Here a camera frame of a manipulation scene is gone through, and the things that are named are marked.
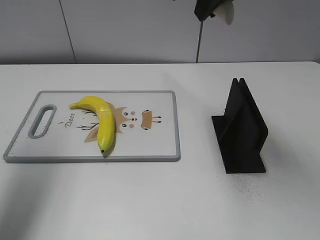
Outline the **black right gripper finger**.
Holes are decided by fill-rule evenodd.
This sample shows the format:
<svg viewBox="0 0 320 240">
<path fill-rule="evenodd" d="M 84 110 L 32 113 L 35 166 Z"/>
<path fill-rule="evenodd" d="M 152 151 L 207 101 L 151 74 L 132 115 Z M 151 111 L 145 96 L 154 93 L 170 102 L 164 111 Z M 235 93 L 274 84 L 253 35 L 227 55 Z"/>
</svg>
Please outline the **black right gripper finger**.
<svg viewBox="0 0 320 240">
<path fill-rule="evenodd" d="M 205 21 L 208 17 L 214 18 L 216 16 L 214 11 L 224 2 L 225 0 L 197 0 L 194 14 L 200 22 Z"/>
</svg>

